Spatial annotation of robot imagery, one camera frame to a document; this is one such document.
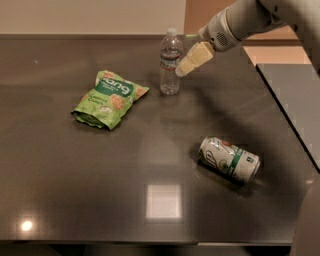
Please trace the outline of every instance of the chip bag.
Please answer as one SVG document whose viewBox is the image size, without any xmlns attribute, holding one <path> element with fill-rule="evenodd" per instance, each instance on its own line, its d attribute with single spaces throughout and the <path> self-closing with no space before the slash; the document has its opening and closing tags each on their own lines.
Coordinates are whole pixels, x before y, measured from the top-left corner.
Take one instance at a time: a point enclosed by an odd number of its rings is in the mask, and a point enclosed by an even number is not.
<svg viewBox="0 0 320 256">
<path fill-rule="evenodd" d="M 148 90 L 108 70 L 100 71 L 96 86 L 84 95 L 72 114 L 80 122 L 112 130 L 133 102 Z"/>
</svg>

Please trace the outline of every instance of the water bottle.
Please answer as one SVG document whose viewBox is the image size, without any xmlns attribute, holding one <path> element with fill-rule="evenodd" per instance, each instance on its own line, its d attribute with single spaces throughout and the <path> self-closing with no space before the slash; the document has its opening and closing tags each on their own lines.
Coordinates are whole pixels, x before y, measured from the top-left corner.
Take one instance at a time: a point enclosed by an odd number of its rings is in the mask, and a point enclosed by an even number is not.
<svg viewBox="0 0 320 256">
<path fill-rule="evenodd" d="M 160 90 L 166 95 L 179 92 L 180 77 L 175 69 L 181 59 L 183 45 L 175 28 L 169 28 L 160 45 Z"/>
</svg>

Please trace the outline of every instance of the table surface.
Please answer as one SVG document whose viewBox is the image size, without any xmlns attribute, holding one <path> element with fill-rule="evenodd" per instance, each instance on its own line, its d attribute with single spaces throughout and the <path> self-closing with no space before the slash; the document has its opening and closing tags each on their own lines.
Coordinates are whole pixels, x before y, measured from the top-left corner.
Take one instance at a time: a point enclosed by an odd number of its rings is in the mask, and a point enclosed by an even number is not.
<svg viewBox="0 0 320 256">
<path fill-rule="evenodd" d="M 292 242 L 316 170 L 244 50 L 166 97 L 160 40 L 0 40 L 0 240 Z M 70 114 L 105 69 L 150 87 L 113 131 Z M 259 155 L 254 181 L 199 164 L 206 136 Z"/>
<path fill-rule="evenodd" d="M 309 64 L 259 64 L 257 68 L 319 172 L 318 74 Z"/>
</svg>

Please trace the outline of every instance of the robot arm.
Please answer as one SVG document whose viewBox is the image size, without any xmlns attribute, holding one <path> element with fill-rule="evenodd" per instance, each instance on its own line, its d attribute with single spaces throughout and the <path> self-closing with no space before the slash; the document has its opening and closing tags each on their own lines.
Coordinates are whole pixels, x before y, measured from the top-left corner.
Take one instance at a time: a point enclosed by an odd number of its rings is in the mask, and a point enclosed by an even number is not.
<svg viewBox="0 0 320 256">
<path fill-rule="evenodd" d="M 215 51 L 288 24 L 315 70 L 320 71 L 320 3 L 314 0 L 238 0 L 215 15 L 199 34 Z"/>
</svg>

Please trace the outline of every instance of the soda can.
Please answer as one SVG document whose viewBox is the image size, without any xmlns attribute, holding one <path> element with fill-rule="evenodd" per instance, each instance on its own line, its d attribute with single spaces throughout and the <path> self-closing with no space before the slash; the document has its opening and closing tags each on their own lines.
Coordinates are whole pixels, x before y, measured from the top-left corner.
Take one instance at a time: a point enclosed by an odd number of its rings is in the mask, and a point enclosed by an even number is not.
<svg viewBox="0 0 320 256">
<path fill-rule="evenodd" d="M 199 149 L 199 159 L 243 183 L 250 182 L 260 166 L 258 156 L 216 137 L 206 137 L 203 140 Z"/>
</svg>

